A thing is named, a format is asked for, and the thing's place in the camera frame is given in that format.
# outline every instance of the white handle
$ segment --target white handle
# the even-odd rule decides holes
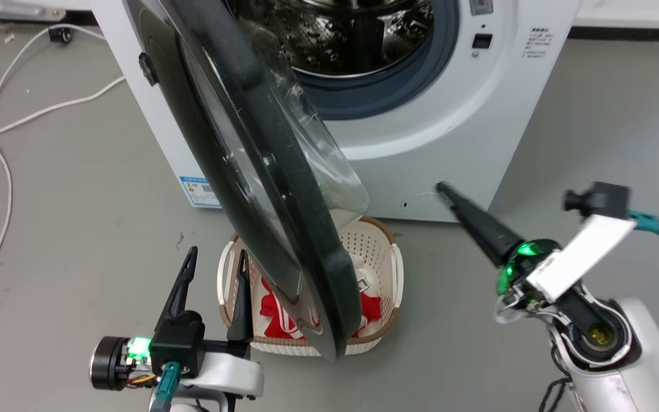
[[[390,257],[393,269],[393,306],[398,308],[403,300],[403,256],[395,243],[391,245]]]
[[[225,305],[225,274],[229,274],[233,268],[234,253],[231,253],[233,243],[233,240],[231,240],[225,245],[223,252],[220,254],[220,262],[217,264],[217,302],[220,305]],[[230,261],[226,262],[228,255],[230,255]]]

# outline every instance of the teal cable connector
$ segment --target teal cable connector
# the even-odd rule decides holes
[[[638,211],[629,211],[628,214],[630,219],[633,219],[637,224],[635,230],[652,232],[659,235],[659,218],[657,216]]]
[[[182,367],[177,362],[167,362],[162,370],[162,378],[154,390],[154,402],[149,412],[169,412],[172,409],[172,398],[180,384]]]

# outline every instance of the plastic basket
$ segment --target plastic basket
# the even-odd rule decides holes
[[[381,318],[374,323],[374,331],[368,336],[351,338],[346,355],[367,352],[375,347],[392,328],[398,316],[403,298],[403,258],[392,233],[376,219],[363,217],[340,235],[342,245],[349,253],[361,256],[369,270],[366,279],[381,298]],[[220,256],[217,267],[217,301],[225,326],[231,325],[237,293],[236,273],[240,252],[245,248],[238,235],[233,235]],[[251,307],[253,308],[254,339],[251,346],[270,354],[294,356],[319,356],[316,349],[305,339],[278,339],[264,335],[268,321],[259,315],[261,298],[267,293],[261,286],[263,274],[249,256],[251,272]]]

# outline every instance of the washing machine door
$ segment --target washing machine door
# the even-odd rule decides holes
[[[239,27],[221,0],[126,5],[144,76],[160,87],[225,214],[309,343],[340,357],[361,308],[338,232],[366,211],[368,193],[276,39]]]

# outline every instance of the floor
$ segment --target floor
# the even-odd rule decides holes
[[[0,36],[0,77],[35,30]],[[35,49],[3,89],[0,125],[120,76],[96,39]],[[91,388],[93,347],[104,335],[151,333],[190,245],[200,253],[188,307],[202,313],[206,338],[222,339],[213,276],[230,223],[188,204],[125,84],[0,143],[14,176],[0,254],[0,410],[146,410],[146,391]],[[631,185],[633,205],[659,214],[659,44],[568,42],[492,209],[526,237],[565,242],[578,218],[560,211],[562,192],[593,180]],[[0,165],[0,229],[6,190]],[[255,352],[265,394],[238,410],[538,407],[559,377],[542,325],[494,323],[494,270],[455,225],[388,224],[406,266],[392,333],[336,363]],[[601,297],[641,298],[659,322],[659,238],[632,235],[587,284]]]

